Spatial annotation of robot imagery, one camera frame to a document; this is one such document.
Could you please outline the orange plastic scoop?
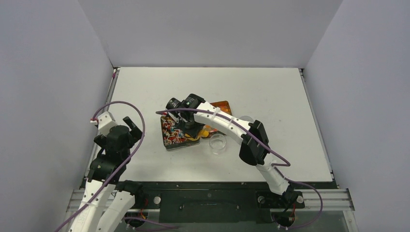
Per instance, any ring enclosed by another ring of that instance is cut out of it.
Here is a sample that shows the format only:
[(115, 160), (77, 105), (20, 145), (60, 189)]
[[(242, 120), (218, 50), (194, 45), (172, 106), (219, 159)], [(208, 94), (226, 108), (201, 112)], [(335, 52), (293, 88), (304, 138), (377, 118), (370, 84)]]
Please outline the orange plastic scoop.
[(197, 135), (196, 137), (191, 137), (191, 136), (189, 136), (188, 134), (185, 134), (185, 137), (186, 137), (188, 140), (197, 141), (197, 140), (199, 140), (199, 139), (201, 139), (201, 138), (204, 138), (204, 139), (210, 138), (213, 134), (215, 134), (215, 133), (217, 133), (217, 132), (218, 132), (217, 129), (212, 128), (212, 127), (209, 126), (209, 125), (205, 125), (205, 126), (203, 127), (203, 129), (198, 133), (198, 135)]

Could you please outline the tin box of lollipops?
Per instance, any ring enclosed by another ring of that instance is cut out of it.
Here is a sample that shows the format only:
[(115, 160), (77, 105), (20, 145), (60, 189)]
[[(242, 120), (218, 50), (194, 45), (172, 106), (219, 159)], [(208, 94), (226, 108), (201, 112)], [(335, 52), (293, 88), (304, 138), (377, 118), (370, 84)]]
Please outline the tin box of lollipops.
[(200, 143), (199, 140), (189, 140), (182, 130), (175, 127), (176, 122), (169, 115), (162, 115), (160, 120), (162, 141), (167, 151), (194, 146)]

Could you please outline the clear round lid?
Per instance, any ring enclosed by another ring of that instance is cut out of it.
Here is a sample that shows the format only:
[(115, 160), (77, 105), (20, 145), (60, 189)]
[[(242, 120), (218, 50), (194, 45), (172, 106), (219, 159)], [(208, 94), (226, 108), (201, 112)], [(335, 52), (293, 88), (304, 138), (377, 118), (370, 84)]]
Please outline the clear round lid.
[(241, 116), (239, 119), (243, 120), (243, 121), (247, 121), (247, 122), (254, 122), (254, 119), (250, 116)]

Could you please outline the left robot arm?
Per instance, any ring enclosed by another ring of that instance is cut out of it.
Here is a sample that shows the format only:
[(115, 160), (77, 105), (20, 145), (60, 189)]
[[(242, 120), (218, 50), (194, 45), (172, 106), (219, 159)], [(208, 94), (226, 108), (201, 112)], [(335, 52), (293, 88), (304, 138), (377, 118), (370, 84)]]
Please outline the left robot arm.
[(113, 232), (126, 211), (144, 202), (142, 186), (120, 181), (131, 159), (131, 148), (142, 139), (143, 132), (128, 117), (120, 125), (109, 113), (97, 118), (99, 134), (94, 143), (100, 147), (91, 162), (78, 214), (69, 228), (71, 232)]

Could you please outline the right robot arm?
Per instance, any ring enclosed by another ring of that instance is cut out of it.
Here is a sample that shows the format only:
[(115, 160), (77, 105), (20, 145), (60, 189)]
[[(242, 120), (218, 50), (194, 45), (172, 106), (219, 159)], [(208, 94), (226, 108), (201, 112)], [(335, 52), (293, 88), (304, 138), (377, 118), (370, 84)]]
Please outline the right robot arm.
[(272, 150), (262, 122), (249, 122), (232, 116), (195, 94), (183, 101), (171, 98), (164, 113), (176, 121), (185, 136), (196, 139), (208, 125), (229, 136), (240, 145), (239, 158), (256, 167), (273, 193), (276, 205), (289, 208), (297, 202), (299, 193), (277, 167), (289, 167), (290, 162)]

